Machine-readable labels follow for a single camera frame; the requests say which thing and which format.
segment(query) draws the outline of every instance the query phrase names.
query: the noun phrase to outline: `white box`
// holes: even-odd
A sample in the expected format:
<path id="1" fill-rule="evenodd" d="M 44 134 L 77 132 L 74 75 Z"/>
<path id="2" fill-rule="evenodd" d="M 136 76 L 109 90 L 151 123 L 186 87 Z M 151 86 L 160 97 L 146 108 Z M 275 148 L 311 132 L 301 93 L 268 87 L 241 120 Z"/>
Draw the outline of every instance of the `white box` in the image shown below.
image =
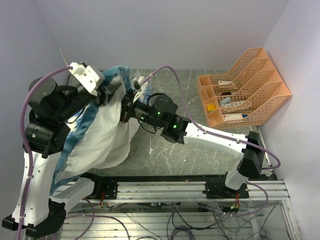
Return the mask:
<path id="1" fill-rule="evenodd" d="M 218 85 L 226 85 L 226 84 L 230 84 L 232 83 L 232 81 L 218 81 Z"/>
<path id="2" fill-rule="evenodd" d="M 223 114 L 222 116 L 225 121 L 239 120 L 243 118 L 241 113 Z"/>
<path id="3" fill-rule="evenodd" d="M 224 108 L 231 108 L 232 104 L 231 103 L 227 103 L 227 104 L 222 104 L 221 107 Z"/>
<path id="4" fill-rule="evenodd" d="M 232 107 L 239 107 L 244 103 L 245 103 L 245 101 L 233 101 L 233 102 L 231 102 L 231 105 L 232 105 Z"/>

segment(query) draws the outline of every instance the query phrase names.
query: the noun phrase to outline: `blue cloth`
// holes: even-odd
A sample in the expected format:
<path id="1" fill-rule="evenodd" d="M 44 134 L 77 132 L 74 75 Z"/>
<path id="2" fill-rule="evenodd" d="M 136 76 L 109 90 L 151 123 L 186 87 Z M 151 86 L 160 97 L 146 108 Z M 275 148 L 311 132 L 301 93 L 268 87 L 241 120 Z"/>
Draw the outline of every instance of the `blue cloth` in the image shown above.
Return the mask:
<path id="1" fill-rule="evenodd" d="M 128 91 L 131 89 L 131 83 L 130 83 L 130 70 L 127 66 L 115 66 L 110 69 L 107 69 L 102 72 L 105 79 L 103 81 L 103 85 L 107 86 L 110 84 L 111 80 L 114 77 L 121 76 L 123 78 L 125 90 Z M 77 143 L 84 137 L 86 131 L 92 124 L 92 122 L 95 120 L 95 117 L 97 115 L 97 112 L 99 110 L 99 107 L 95 103 L 91 103 L 90 106 L 86 109 L 86 111 L 76 120 L 76 130 L 70 131 L 68 136 L 66 137 L 63 150 L 61 152 L 61 156 L 57 162 L 57 165 L 55 166 L 55 170 L 53 173 L 53 179 L 51 182 L 51 189 L 50 189 L 50 195 L 53 194 L 53 192 L 60 186 L 67 184 L 74 178 L 78 178 L 78 176 L 74 176 L 73 178 L 67 178 L 62 179 L 59 182 L 55 183 L 55 179 L 57 176 L 57 173 L 61 168 L 64 167 L 64 165 L 67 162 L 69 154 L 72 152 L 74 147 L 77 145 Z"/>

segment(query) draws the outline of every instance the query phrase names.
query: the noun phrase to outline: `yellow box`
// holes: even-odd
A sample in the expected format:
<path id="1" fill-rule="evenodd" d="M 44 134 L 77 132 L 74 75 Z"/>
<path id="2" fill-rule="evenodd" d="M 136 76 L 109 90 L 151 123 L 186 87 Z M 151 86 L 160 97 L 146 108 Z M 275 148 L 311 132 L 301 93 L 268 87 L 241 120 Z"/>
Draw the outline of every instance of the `yellow box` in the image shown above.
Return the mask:
<path id="1" fill-rule="evenodd" d="M 216 107 L 215 107 L 215 105 L 213 105 L 213 104 L 208 104 L 208 105 L 206 106 L 206 109 L 208 110 L 208 113 L 210 113 L 210 112 L 216 110 Z"/>

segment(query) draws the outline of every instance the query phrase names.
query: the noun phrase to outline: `small box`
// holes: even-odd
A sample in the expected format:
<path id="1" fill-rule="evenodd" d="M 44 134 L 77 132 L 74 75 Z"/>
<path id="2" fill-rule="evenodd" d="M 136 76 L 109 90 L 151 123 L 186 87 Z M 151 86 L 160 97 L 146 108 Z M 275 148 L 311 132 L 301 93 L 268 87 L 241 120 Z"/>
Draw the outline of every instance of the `small box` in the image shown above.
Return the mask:
<path id="1" fill-rule="evenodd" d="M 227 103 L 227 104 L 222 104 L 221 105 L 222 108 L 232 108 L 232 103 Z"/>
<path id="2" fill-rule="evenodd" d="M 207 109 L 208 113 L 211 113 L 212 111 L 216 110 L 216 107 L 213 104 L 208 104 L 206 106 L 206 109 Z"/>
<path id="3" fill-rule="evenodd" d="M 244 104 L 245 101 L 233 101 L 231 102 L 232 107 L 239 107 L 240 105 Z"/>
<path id="4" fill-rule="evenodd" d="M 230 84 L 232 83 L 232 81 L 218 81 L 218 85 L 227 85 L 227 84 Z"/>
<path id="5" fill-rule="evenodd" d="M 229 104 L 231 101 L 230 97 L 226 97 L 225 99 L 222 99 L 220 102 L 219 102 L 219 105 L 222 106 L 222 105 L 225 105 L 225 104 Z"/>
<path id="6" fill-rule="evenodd" d="M 230 121 L 230 120 L 239 120 L 242 119 L 242 114 L 241 113 L 233 113 L 233 114 L 223 114 L 223 119 L 225 121 Z"/>

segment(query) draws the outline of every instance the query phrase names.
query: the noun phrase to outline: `white cloth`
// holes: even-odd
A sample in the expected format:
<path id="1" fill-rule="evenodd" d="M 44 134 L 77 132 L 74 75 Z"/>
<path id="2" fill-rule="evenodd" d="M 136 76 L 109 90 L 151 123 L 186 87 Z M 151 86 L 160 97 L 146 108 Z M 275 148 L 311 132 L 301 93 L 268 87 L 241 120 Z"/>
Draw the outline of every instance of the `white cloth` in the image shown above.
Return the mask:
<path id="1" fill-rule="evenodd" d="M 55 183 L 83 174 L 91 168 L 111 168 L 122 163 L 129 154 L 130 141 L 139 128 L 136 119 L 120 122 L 121 100 L 126 94 L 123 79 L 115 77 L 110 84 L 122 83 L 110 102 L 99 107 L 96 117 L 84 137 L 69 154 L 59 170 Z"/>

